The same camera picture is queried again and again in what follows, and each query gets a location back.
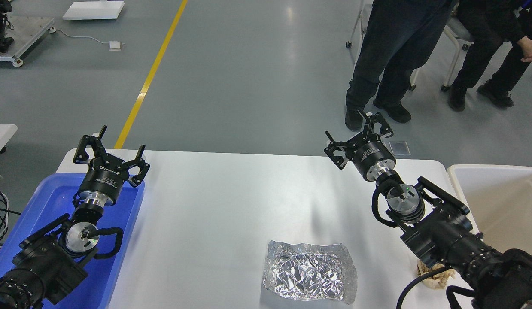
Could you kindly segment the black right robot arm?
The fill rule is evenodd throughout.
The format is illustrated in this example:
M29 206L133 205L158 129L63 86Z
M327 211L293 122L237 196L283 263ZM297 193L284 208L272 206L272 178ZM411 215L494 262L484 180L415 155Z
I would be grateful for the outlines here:
M532 254L516 248L501 253L487 245L482 233L472 233L468 206L427 178L405 184L395 157L381 142L393 136L391 127L381 113L360 115L363 130L348 141L335 141L326 132L324 152L339 169L352 162L364 180L374 182L374 217L399 227L401 240L430 268L404 288L396 307L418 283L453 269L469 288L446 288L452 309L460 308L456 294L471 298L474 309L532 309Z

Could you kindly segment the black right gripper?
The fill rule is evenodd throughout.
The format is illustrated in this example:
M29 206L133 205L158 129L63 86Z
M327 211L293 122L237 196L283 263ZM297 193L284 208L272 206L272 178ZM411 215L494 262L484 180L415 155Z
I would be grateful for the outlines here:
M364 114L365 124L362 134L354 135L351 142L335 141L328 131L327 146L323 149L326 156L342 170L350 160L346 152L350 151L351 162L356 166L364 180L373 182L382 174L393 170L396 159L380 141L394 136L391 126L381 113Z

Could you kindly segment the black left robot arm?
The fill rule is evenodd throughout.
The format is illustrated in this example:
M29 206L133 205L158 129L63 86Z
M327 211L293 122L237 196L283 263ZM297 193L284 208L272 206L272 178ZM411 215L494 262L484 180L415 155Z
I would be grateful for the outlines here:
M67 297L88 276L85 265L119 253L121 227L97 227L105 207L116 204L125 183L140 186L150 169L145 145L125 161L102 144L107 127L97 136L83 135L73 157L88 171L73 196L74 211L63 214L20 242L13 268L0 277L0 309L40 309Z

